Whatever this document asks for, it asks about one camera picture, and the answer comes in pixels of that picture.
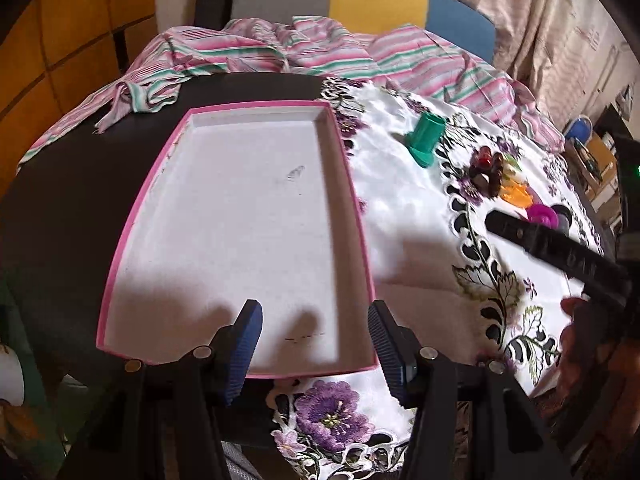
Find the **person's right hand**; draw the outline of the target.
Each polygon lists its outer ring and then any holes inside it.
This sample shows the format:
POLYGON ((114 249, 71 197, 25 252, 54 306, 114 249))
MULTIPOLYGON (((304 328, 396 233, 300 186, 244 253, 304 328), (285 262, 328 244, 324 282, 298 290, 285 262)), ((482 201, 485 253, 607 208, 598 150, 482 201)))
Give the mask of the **person's right hand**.
POLYGON ((593 336, 588 301, 579 297, 563 298, 561 309, 572 318, 561 334, 562 352, 558 363, 558 386, 568 393, 584 381, 594 366, 610 357, 614 344, 593 336))

